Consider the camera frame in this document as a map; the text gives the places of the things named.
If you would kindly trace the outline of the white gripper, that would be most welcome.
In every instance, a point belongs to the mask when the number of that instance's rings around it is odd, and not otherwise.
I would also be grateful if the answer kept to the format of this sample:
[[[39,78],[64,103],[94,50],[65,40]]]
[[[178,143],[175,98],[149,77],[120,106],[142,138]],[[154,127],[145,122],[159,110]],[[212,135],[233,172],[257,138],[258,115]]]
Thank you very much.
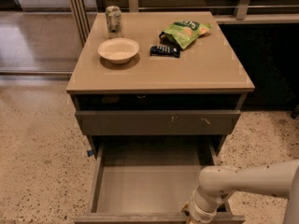
[[[218,205],[214,197],[195,190],[187,203],[181,209],[185,215],[190,215],[193,223],[210,223],[217,214]]]

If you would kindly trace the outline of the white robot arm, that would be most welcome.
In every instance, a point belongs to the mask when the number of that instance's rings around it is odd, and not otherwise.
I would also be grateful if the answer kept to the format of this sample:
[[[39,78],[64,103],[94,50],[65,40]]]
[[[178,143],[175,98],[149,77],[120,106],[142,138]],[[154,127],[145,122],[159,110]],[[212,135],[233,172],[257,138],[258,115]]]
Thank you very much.
[[[207,166],[198,175],[195,189],[183,211],[186,224],[208,224],[217,209],[236,191],[286,198],[282,224],[299,222],[299,160],[283,161],[247,169],[234,166]]]

